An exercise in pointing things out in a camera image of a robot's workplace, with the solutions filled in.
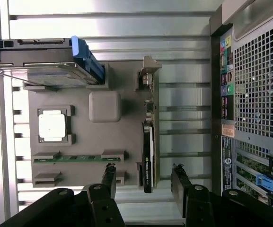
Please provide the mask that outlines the green RAM stick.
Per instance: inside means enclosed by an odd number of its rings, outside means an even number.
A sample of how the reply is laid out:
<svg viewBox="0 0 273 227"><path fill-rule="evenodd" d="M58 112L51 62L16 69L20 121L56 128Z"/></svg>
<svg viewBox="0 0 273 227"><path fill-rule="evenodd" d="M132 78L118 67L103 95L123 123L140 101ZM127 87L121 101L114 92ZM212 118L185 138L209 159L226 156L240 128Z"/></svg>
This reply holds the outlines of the green RAM stick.
<svg viewBox="0 0 273 227"><path fill-rule="evenodd" d="M103 157L102 155L58 155L52 158L34 158L35 163L87 163L87 162L121 162L120 157Z"/></svg>

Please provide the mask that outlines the grey parts rack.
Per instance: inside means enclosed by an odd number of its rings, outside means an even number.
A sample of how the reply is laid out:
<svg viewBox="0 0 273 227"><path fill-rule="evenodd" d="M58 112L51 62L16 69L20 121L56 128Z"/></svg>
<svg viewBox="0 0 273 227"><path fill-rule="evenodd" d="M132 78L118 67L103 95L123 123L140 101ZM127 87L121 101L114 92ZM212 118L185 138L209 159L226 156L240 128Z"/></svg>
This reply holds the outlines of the grey parts rack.
<svg viewBox="0 0 273 227"><path fill-rule="evenodd" d="M113 163L120 186L139 186L138 164L142 158L142 123L146 92L136 91L143 61L104 62L105 83L86 87L29 91L29 127L32 184L35 188L73 187L95 183L108 162L35 163L34 158L58 155L120 157ZM65 115L66 136L44 142L39 137L39 115Z"/></svg>

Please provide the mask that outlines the silver CPU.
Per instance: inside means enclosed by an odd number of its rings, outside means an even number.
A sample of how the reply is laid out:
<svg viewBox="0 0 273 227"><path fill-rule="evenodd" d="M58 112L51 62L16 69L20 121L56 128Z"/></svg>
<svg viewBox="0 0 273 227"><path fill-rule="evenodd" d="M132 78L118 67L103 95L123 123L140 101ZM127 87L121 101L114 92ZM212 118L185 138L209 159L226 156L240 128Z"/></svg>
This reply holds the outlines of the silver CPU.
<svg viewBox="0 0 273 227"><path fill-rule="evenodd" d="M38 117L39 137L44 142L58 142L66 136L65 115L61 112L44 112Z"/></svg>

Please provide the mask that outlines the rear port block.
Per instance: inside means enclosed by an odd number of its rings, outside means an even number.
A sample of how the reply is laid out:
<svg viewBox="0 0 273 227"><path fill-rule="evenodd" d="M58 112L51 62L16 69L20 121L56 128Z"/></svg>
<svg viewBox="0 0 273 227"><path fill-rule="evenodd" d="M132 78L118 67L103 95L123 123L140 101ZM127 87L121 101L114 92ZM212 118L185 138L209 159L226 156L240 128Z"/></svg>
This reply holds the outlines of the rear port block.
<svg viewBox="0 0 273 227"><path fill-rule="evenodd" d="M234 120L235 84L233 76L233 53L231 51L231 36L227 36L220 43L220 94L221 119Z"/></svg>

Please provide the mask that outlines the black open PC case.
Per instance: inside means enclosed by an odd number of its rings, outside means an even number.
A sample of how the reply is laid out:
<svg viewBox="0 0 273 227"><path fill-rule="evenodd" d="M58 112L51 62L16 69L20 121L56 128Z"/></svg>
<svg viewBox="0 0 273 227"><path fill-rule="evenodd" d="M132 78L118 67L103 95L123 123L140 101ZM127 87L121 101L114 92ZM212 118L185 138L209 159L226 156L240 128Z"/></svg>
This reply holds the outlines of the black open PC case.
<svg viewBox="0 0 273 227"><path fill-rule="evenodd" d="M269 167L273 156L273 0L223 0L211 16L212 189L241 190L236 178L259 193L273 192L236 173L239 153ZM221 119L220 43L231 36L234 120Z"/></svg>

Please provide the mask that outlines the hard disk blue bracket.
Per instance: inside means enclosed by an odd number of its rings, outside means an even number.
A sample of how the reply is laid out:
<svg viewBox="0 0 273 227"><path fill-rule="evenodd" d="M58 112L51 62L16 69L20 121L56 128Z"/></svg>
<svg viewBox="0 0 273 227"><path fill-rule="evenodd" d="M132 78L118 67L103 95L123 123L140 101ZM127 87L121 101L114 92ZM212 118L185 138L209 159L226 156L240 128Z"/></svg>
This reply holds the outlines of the hard disk blue bracket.
<svg viewBox="0 0 273 227"><path fill-rule="evenodd" d="M31 86L86 87L105 82L105 68L85 40L0 39L0 76Z"/></svg>

